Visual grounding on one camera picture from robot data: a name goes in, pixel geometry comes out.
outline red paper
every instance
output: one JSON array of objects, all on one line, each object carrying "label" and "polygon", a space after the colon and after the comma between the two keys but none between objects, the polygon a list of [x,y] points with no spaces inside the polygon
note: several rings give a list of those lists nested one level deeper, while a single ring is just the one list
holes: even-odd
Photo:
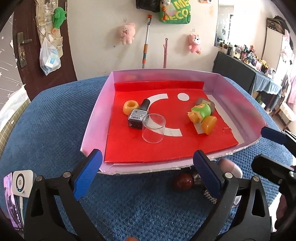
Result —
[{"label": "red paper", "polygon": [[[105,162],[169,161],[192,157],[196,150],[203,150],[207,154],[237,145],[238,142],[231,129],[217,111],[213,114],[217,117],[217,124],[213,132],[210,135],[197,134],[187,113],[191,111],[199,97],[207,99],[202,87],[203,82],[198,81],[116,83]],[[123,105],[128,100],[135,100],[140,105],[144,99],[163,93],[168,95],[168,99],[154,102],[149,113],[164,116],[166,119],[165,126],[179,128],[183,136],[164,136],[164,139],[159,143],[147,143],[142,138],[142,130],[128,126],[127,116],[122,111]],[[179,93],[188,94],[189,100],[179,100],[177,98]]]}]

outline door handle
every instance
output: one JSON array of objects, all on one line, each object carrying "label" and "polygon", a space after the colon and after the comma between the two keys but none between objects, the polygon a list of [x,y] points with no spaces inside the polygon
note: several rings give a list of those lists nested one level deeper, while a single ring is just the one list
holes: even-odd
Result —
[{"label": "door handle", "polygon": [[17,33],[17,47],[18,47],[18,51],[19,51],[19,60],[20,60],[20,67],[21,68],[23,68],[27,65],[25,48],[23,45],[25,43],[28,43],[31,41],[32,41],[32,39],[24,40],[24,33],[23,32]]}]

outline white wireless charger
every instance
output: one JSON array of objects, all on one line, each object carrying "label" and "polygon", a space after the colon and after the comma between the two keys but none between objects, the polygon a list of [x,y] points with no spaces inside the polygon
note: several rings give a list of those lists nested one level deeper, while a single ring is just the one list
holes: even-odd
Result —
[{"label": "white wireless charger", "polygon": [[31,170],[24,170],[24,171],[15,171],[12,174],[12,193],[16,196],[20,197],[20,214],[22,218],[23,225],[24,222],[24,215],[23,215],[23,197],[29,197],[33,182],[36,178],[36,174],[33,173]]}]

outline table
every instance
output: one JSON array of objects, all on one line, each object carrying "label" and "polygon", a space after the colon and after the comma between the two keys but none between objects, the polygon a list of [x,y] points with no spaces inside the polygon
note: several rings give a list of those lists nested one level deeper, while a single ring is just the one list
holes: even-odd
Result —
[{"label": "table", "polygon": [[[45,178],[72,171],[84,156],[82,138],[93,106],[107,77],[75,81],[41,92],[24,111],[7,142],[0,161],[0,206],[6,210],[3,177],[16,170],[31,169]],[[271,128],[278,129],[261,106],[235,82],[227,79],[256,107]],[[287,149],[261,138],[245,150],[227,156],[250,178],[251,162],[264,154],[285,165],[292,164]],[[79,201],[106,240],[122,241],[132,235],[140,240],[189,240],[205,220],[213,204],[201,189],[180,193],[168,187],[179,171],[140,175],[96,175],[87,195]],[[262,179],[268,204],[278,186]],[[229,226],[235,210],[227,220]],[[74,231],[61,216],[69,231]]]},{"label": "table", "polygon": [[216,56],[213,72],[232,79],[250,95],[253,91],[264,91],[281,96],[281,85],[248,64],[222,52],[218,52]]}]

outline smartphone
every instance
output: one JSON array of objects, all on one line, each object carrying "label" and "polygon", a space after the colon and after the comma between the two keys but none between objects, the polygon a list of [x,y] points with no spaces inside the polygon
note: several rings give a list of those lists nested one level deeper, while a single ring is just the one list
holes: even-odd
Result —
[{"label": "smartphone", "polygon": [[12,172],[3,178],[4,183],[4,196],[6,201],[6,206],[11,220],[12,226],[19,233],[24,232],[24,226],[20,218],[20,213],[17,208],[17,203],[15,201],[15,196],[12,193]]}]

